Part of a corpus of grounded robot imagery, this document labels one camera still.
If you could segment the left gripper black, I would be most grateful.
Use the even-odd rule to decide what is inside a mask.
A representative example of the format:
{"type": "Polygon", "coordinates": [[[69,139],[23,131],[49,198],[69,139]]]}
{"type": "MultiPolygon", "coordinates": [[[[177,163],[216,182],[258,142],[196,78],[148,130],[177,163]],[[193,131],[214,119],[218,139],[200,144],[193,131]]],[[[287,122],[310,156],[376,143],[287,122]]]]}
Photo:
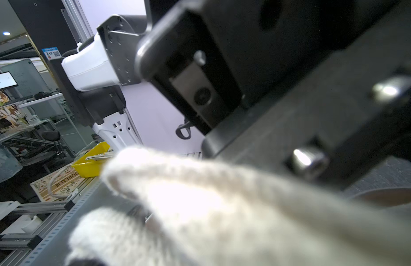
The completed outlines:
{"type": "Polygon", "coordinates": [[[411,1],[179,1],[134,68],[205,157],[334,188],[411,163],[411,1]]]}

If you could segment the cream canvas tote bag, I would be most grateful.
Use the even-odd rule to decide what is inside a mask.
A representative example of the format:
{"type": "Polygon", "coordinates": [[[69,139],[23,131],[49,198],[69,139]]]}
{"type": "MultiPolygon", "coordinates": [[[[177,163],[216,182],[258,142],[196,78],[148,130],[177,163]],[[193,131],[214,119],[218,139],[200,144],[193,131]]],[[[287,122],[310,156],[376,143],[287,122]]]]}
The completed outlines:
{"type": "Polygon", "coordinates": [[[105,164],[117,196],[80,219],[68,266],[411,266],[411,220],[291,178],[131,146],[105,164]]]}

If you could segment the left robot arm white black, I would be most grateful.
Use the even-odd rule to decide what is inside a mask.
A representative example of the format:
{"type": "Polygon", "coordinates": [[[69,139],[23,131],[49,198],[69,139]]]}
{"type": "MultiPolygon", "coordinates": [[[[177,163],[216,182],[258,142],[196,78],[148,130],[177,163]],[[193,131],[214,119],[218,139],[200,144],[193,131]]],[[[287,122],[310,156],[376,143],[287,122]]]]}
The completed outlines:
{"type": "Polygon", "coordinates": [[[54,59],[82,122],[110,125],[149,82],[202,152],[345,188],[411,162],[411,1],[146,1],[54,59]]]}

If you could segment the yellow plastic tray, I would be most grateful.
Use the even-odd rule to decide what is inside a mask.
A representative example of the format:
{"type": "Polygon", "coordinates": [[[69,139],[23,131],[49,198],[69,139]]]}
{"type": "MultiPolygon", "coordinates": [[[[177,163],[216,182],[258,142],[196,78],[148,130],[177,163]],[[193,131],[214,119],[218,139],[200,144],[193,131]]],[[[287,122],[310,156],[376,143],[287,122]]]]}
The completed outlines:
{"type": "Polygon", "coordinates": [[[100,175],[103,165],[113,156],[114,152],[110,145],[106,142],[101,142],[71,166],[83,178],[96,177],[100,175]]]}

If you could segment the printed cardboard box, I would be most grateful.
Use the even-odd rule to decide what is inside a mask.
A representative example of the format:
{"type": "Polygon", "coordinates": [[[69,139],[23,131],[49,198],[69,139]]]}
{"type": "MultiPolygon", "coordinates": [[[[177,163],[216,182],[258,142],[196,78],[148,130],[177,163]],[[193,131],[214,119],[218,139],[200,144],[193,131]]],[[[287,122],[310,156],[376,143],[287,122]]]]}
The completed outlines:
{"type": "Polygon", "coordinates": [[[54,179],[51,185],[53,194],[62,195],[65,196],[65,198],[53,197],[49,193],[48,184],[57,172],[58,170],[47,174],[30,184],[30,187],[41,202],[62,201],[68,197],[75,198],[75,192],[80,194],[91,181],[90,178],[81,177],[71,165],[67,165],[62,168],[62,172],[54,179]]]}

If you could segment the black office chair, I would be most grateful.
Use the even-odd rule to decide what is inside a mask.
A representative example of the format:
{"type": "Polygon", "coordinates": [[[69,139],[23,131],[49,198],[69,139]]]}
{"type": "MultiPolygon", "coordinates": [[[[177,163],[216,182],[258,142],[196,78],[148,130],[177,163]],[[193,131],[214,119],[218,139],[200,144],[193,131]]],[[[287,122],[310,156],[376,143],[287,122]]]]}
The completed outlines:
{"type": "Polygon", "coordinates": [[[45,131],[41,133],[41,136],[45,141],[48,141],[50,143],[43,143],[40,147],[29,153],[27,157],[24,157],[21,162],[21,165],[23,167],[46,167],[47,164],[49,162],[52,162],[54,159],[64,159],[66,157],[65,150],[60,143],[61,134],[59,131],[45,131]]]}

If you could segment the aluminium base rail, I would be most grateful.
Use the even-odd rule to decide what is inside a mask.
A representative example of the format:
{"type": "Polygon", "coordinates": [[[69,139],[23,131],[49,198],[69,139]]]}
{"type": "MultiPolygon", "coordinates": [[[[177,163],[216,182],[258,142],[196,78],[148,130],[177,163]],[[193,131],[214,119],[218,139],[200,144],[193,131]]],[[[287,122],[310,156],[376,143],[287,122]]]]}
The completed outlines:
{"type": "Polygon", "coordinates": [[[81,182],[69,199],[56,202],[20,204],[0,202],[0,222],[11,224],[24,215],[39,216],[39,225],[32,232],[7,233],[0,231],[0,266],[61,266],[68,253],[67,240],[79,219],[93,209],[107,206],[139,214],[140,207],[113,196],[99,178],[81,182]]]}

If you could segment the wall monitor screen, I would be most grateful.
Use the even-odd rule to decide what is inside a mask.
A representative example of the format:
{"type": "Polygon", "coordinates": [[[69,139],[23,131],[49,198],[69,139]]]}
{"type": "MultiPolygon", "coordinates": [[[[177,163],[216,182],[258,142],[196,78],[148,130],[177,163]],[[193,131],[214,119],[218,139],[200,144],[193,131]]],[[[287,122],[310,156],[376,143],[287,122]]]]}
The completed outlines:
{"type": "Polygon", "coordinates": [[[16,86],[18,86],[18,83],[10,72],[0,73],[0,90],[14,88],[16,86]]]}

